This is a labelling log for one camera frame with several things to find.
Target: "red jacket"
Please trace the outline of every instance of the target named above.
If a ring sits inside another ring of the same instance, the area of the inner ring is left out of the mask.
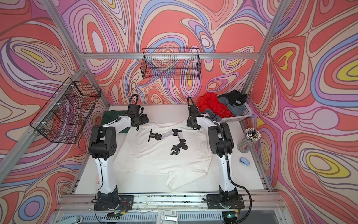
[[[234,116],[225,104],[219,102],[218,96],[213,92],[207,92],[201,96],[197,106],[200,112],[204,112],[206,109],[213,110],[213,112],[221,118]]]

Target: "black wire basket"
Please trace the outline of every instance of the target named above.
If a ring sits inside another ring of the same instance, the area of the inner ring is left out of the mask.
[[[143,48],[143,79],[200,80],[199,48]]]
[[[72,81],[45,118],[34,127],[35,117],[30,126],[50,142],[76,144],[101,92],[100,88],[86,82]]]

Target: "psychedelic wall pattern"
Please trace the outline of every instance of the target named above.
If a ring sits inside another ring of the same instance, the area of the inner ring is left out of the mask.
[[[2,159],[79,66],[40,0],[1,1],[0,20]],[[103,111],[99,101],[86,128],[99,124]],[[80,142],[82,149],[87,148],[88,135]],[[50,143],[38,136],[0,184],[0,223],[45,223],[70,189],[83,158],[77,145]]]
[[[141,104],[182,104],[195,101],[206,92],[222,94],[242,90],[252,59],[214,59],[212,71],[202,68],[200,80],[144,80],[138,59],[88,59],[110,104],[126,104],[133,94]]]
[[[197,46],[202,52],[225,53],[248,46],[250,52],[258,52],[278,4],[273,0],[54,3],[83,52],[141,52],[149,46]]]
[[[59,1],[57,9],[84,52],[141,52],[145,47],[198,47],[201,52],[258,52],[278,2]],[[253,60],[202,60],[198,80],[142,80],[141,60],[91,59],[110,104],[132,94],[143,104],[186,103],[205,92],[241,90]]]
[[[358,222],[358,2],[294,0],[250,92],[258,153],[294,223]]]
[[[2,159],[78,64],[37,0],[0,3],[0,19]]]

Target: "pencil holder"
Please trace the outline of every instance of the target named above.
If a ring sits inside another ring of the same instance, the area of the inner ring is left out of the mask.
[[[260,138],[260,132],[254,128],[248,128],[245,130],[244,139],[237,143],[237,149],[242,153],[247,153]]]

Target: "gray cloth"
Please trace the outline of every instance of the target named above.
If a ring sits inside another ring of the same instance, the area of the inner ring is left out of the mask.
[[[220,97],[218,100],[220,103],[225,104],[235,117],[241,116],[242,112],[245,110],[244,106],[231,106],[229,100],[225,97]]]
[[[206,109],[205,113],[208,114],[209,117],[214,121],[221,121],[221,117],[219,115],[216,115],[213,110]]]

